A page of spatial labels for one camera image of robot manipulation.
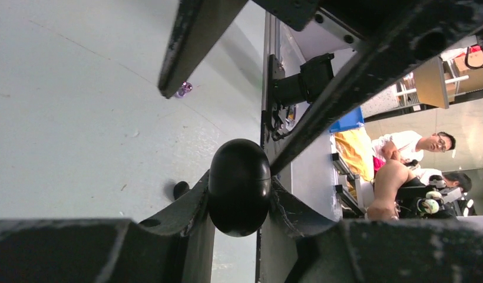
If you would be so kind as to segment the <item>black earbud charging case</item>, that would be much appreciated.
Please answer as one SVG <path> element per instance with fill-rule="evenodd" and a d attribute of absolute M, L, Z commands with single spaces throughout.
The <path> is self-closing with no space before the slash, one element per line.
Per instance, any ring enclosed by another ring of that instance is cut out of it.
<path fill-rule="evenodd" d="M 208 209 L 222 233 L 245 237 L 264 223 L 271 197 L 272 176 L 263 149 L 247 139 L 223 144 L 209 170 Z"/>

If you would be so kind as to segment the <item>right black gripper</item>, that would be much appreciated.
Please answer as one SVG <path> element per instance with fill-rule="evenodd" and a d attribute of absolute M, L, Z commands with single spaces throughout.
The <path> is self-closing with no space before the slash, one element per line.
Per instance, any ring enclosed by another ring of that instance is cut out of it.
<path fill-rule="evenodd" d="M 259 0 L 293 30 L 315 23 L 345 43 L 382 25 L 382 1 Z M 483 28 L 483 1 L 409 1 L 340 69 L 271 162 L 276 175 L 336 120 L 416 67 Z"/>

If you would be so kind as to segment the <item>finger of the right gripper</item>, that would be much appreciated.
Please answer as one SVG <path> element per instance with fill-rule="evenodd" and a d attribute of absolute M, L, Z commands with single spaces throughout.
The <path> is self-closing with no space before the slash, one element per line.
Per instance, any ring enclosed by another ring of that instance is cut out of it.
<path fill-rule="evenodd" d="M 245 0 L 180 1 L 157 87 L 171 98 L 247 4 Z"/>

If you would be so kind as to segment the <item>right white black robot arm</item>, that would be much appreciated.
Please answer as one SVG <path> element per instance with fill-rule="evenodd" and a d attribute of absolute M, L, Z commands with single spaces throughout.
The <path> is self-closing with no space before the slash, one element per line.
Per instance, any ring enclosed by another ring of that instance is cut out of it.
<path fill-rule="evenodd" d="M 181 1 L 157 87 L 172 97 L 221 38 L 244 1 Z M 273 173 L 298 157 L 322 131 L 408 72 L 435 58 L 464 37 L 483 29 L 483 1 L 372 2 L 380 15 L 367 18 L 367 37 L 355 55 L 332 74 L 318 58 L 300 73 L 277 79 L 268 95 L 280 105 L 311 101 L 271 162 Z"/>

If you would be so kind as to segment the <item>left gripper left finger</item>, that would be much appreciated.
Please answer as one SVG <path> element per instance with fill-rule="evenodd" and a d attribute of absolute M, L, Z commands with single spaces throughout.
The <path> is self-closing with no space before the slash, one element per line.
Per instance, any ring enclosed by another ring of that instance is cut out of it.
<path fill-rule="evenodd" d="M 0 220 L 0 282 L 210 282 L 208 179 L 141 222 Z"/>

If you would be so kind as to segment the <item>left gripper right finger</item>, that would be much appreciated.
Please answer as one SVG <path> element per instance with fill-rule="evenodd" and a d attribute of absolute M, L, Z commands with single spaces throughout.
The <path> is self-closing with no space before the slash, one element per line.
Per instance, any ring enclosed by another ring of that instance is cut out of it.
<path fill-rule="evenodd" d="M 483 230 L 458 220 L 334 222 L 272 180 L 258 282 L 483 282 Z"/>

